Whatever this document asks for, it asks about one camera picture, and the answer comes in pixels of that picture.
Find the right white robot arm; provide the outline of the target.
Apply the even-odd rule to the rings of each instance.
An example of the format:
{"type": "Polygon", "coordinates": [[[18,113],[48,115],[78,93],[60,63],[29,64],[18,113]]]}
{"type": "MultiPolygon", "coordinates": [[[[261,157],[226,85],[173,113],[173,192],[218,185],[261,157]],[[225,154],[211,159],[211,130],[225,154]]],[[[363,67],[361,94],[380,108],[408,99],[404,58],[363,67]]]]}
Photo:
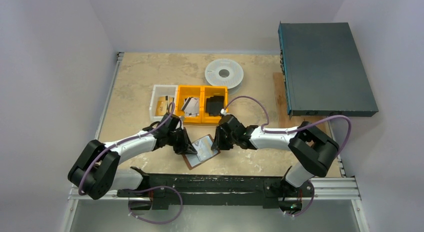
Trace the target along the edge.
{"type": "Polygon", "coordinates": [[[326,133],[304,121],[298,127],[266,130],[258,125],[244,126],[232,114],[221,117],[215,129],[212,150],[278,149],[291,151],[298,160],[281,181],[281,190],[293,195],[311,178],[325,177],[340,151],[340,146],[326,133]]]}

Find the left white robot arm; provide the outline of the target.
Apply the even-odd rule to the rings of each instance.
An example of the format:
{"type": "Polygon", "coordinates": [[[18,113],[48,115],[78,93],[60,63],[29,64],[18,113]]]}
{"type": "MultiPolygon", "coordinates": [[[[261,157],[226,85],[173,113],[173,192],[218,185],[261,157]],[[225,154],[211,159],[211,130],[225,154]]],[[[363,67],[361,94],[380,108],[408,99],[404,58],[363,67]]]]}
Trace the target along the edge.
{"type": "Polygon", "coordinates": [[[171,146],[177,155],[196,155],[181,119],[166,113],[161,121],[152,123],[125,139],[102,143],[90,141],[71,167],[67,179],[78,187],[81,195],[100,199],[110,190],[127,189],[136,196],[149,190],[148,174],[133,167],[119,170],[123,162],[146,152],[171,146]]]}

